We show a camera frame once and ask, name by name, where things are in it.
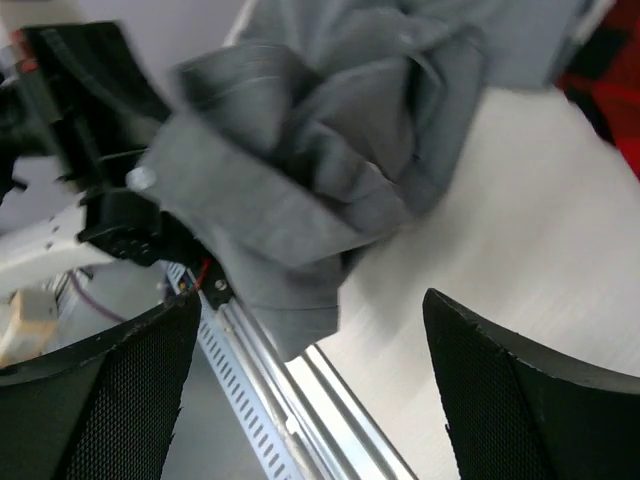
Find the grey button shirt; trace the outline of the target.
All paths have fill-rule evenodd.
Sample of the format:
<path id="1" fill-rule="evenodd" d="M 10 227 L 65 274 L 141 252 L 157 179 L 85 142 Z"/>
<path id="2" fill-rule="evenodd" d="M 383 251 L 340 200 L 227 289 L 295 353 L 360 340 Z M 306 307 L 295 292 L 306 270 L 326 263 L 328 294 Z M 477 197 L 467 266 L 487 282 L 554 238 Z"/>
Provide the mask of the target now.
<path id="1" fill-rule="evenodd" d="M 587 1 L 259 1 L 176 70 L 127 185 L 217 257 L 279 356 L 337 331 L 364 250 L 448 189 L 483 91 L 548 87 Z"/>

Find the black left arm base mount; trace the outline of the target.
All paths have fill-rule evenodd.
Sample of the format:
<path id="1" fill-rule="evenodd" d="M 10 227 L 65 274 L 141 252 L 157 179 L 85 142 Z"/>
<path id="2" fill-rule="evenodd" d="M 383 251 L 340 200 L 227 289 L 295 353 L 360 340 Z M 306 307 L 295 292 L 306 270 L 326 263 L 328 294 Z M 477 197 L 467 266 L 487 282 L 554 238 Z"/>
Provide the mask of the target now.
<path id="1" fill-rule="evenodd" d="M 212 255 L 201 255 L 190 267 L 196 289 L 214 311 L 235 296 L 222 266 Z"/>

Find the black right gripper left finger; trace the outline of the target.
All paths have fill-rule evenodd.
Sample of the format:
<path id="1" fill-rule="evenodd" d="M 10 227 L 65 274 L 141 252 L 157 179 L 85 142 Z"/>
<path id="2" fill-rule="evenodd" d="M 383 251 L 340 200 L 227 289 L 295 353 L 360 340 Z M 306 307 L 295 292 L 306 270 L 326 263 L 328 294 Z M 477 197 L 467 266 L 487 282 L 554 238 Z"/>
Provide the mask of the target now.
<path id="1" fill-rule="evenodd" d="M 201 316 L 195 293 L 1 371 L 5 480 L 158 479 Z"/>

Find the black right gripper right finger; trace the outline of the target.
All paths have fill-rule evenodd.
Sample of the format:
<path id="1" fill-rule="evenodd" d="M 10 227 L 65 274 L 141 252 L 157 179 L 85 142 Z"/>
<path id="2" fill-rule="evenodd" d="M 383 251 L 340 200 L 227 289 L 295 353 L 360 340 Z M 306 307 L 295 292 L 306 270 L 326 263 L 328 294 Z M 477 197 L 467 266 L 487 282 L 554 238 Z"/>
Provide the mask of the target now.
<path id="1" fill-rule="evenodd" d="M 435 289 L 423 319 L 461 478 L 638 479 L 638 378 L 530 340 Z"/>

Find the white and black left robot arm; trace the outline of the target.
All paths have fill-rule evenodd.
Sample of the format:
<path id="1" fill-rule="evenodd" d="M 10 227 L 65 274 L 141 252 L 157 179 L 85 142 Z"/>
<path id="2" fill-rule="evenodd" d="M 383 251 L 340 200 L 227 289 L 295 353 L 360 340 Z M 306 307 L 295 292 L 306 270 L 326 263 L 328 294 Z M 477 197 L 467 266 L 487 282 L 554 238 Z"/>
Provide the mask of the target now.
<path id="1" fill-rule="evenodd" d="M 24 26 L 10 35 L 1 89 L 1 189 L 23 189 L 13 167 L 47 156 L 80 199 L 1 240 L 1 293 L 87 265 L 164 260 L 193 283 L 225 282 L 215 257 L 174 217 L 125 184 L 169 108 L 112 21 Z"/>

